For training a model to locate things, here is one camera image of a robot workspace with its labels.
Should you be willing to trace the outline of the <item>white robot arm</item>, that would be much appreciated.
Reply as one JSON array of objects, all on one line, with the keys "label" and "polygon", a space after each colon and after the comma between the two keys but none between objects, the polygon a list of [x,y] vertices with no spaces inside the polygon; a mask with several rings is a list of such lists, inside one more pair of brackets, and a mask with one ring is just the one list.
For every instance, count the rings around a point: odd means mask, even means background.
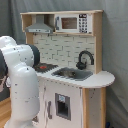
[{"label": "white robot arm", "polygon": [[38,114],[39,83],[34,66],[40,61],[36,46],[18,45],[10,36],[0,37],[0,87],[11,86],[11,118],[4,128],[36,128],[32,119]]}]

